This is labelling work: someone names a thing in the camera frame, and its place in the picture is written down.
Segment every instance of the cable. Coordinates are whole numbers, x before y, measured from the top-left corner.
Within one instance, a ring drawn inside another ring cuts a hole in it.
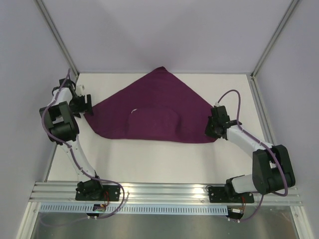
[[[240,112],[240,105],[241,105],[241,97],[240,97],[240,93],[238,90],[229,90],[227,91],[224,95],[222,95],[222,97],[220,97],[220,99],[218,100],[218,103],[220,103],[220,101],[224,98],[225,95],[229,94],[230,92],[236,92],[237,95],[238,95],[238,109],[237,109],[237,117],[236,117],[236,122],[237,122],[237,126],[238,128],[244,132],[246,135],[248,135],[251,139],[253,139],[255,142],[257,142],[258,144],[260,144],[261,146],[263,146],[268,152],[269,154],[271,155],[271,157],[273,158],[274,162],[276,163],[277,165],[277,168],[279,170],[279,173],[280,173],[280,176],[283,180],[283,183],[284,183],[284,188],[285,188],[285,192],[283,194],[281,193],[277,193],[277,192],[274,192],[273,194],[276,194],[278,196],[282,196],[282,197],[285,197],[288,195],[288,185],[287,185],[287,181],[286,181],[286,178],[285,178],[285,175],[284,175],[284,172],[283,172],[283,169],[281,168],[281,165],[278,161],[278,159],[276,158],[275,154],[271,151],[271,149],[265,144],[263,143],[262,141],[260,141],[258,138],[256,138],[255,136],[253,136],[251,133],[249,133],[248,131],[244,130],[243,127],[240,125],[239,123],[239,112]],[[254,217],[256,215],[256,213],[259,211],[260,209],[260,206],[263,202],[263,199],[264,199],[264,195],[261,196],[261,199],[260,199],[260,202],[256,208],[256,210],[254,211],[254,213],[252,215],[250,215],[248,218],[245,218],[245,219],[242,219],[240,220],[241,222],[245,222],[245,221],[248,221],[249,219],[251,219],[252,217]]]
[[[122,186],[120,183],[118,183],[118,182],[115,182],[115,181],[112,181],[112,180],[107,180],[107,179],[94,178],[94,177],[92,177],[91,175],[87,174],[87,173],[81,168],[81,166],[78,164],[78,162],[76,161],[76,158],[75,158],[75,155],[74,155],[72,146],[69,145],[67,142],[65,142],[65,141],[63,141],[63,140],[61,140],[61,139],[55,137],[53,134],[51,134],[51,132],[46,128],[45,123],[44,123],[44,118],[45,118],[45,115],[47,114],[49,108],[56,103],[56,101],[57,101],[57,99],[58,99],[58,96],[59,96],[59,94],[60,94],[60,91],[62,90],[62,88],[63,88],[65,82],[67,81],[68,78],[70,78],[70,71],[71,71],[71,69],[68,70],[68,73],[67,73],[67,75],[66,75],[64,81],[62,82],[61,86],[59,87],[59,90],[58,90],[57,94],[55,95],[54,100],[44,109],[43,114],[42,114],[42,117],[41,117],[42,127],[43,127],[44,131],[47,133],[47,135],[48,135],[49,137],[51,137],[51,138],[54,139],[55,141],[58,141],[58,142],[60,142],[60,143],[65,144],[65,145],[68,147],[68,149],[70,150],[70,153],[71,153],[71,156],[72,156],[72,159],[73,159],[75,165],[77,166],[77,168],[78,168],[85,176],[87,176],[87,177],[90,178],[90,179],[99,181],[99,182],[106,182],[106,183],[116,184],[116,185],[118,185],[118,186],[122,189],[122,191],[123,191],[123,198],[122,198],[122,201],[120,202],[119,206],[118,206],[114,211],[112,211],[111,213],[109,213],[109,214],[107,214],[107,215],[105,215],[105,216],[98,217],[97,219],[109,218],[109,217],[113,216],[113,215],[121,208],[122,204],[124,203],[124,200],[125,200],[125,191],[124,191],[123,186]]]

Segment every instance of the metal grille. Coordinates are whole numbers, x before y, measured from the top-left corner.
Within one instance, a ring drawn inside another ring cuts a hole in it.
[[[87,203],[42,203],[40,212],[94,213],[94,204]],[[110,213],[117,206],[108,206],[105,213]],[[123,214],[162,214],[162,215],[227,215],[227,206],[194,205],[141,205],[126,204],[118,213]]]

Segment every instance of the table surface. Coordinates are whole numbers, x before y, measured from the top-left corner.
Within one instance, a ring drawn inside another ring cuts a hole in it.
[[[95,105],[138,80],[144,74],[80,74]],[[240,121],[245,129],[264,139],[246,75],[175,74],[211,105],[228,90],[241,93]],[[221,102],[231,119],[237,113],[237,94]],[[225,183],[231,177],[251,174],[252,159],[224,139],[214,143],[186,144],[167,141],[106,139],[95,134],[84,117],[77,119],[84,153],[97,174],[118,182]],[[57,147],[50,181],[76,181],[76,173],[65,152]]]

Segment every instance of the folded fabric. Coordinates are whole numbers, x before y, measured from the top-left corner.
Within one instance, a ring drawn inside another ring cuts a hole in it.
[[[93,107],[85,119],[110,139],[208,143],[212,106],[164,67],[159,67]]]

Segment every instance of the white tabletop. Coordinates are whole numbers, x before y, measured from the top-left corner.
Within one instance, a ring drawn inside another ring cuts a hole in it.
[[[108,98],[144,74],[80,74],[78,85],[92,95],[92,104]],[[241,93],[240,121],[263,139],[263,133],[246,75],[175,74],[211,105],[230,89]],[[231,120],[238,99],[230,93],[221,102]],[[88,161],[104,179],[143,183],[225,183],[234,176],[251,174],[252,159],[236,145],[218,139],[214,143],[186,144],[166,141],[106,139],[95,134],[84,117],[77,119],[80,142]],[[76,173],[58,146],[48,180],[76,181]]]

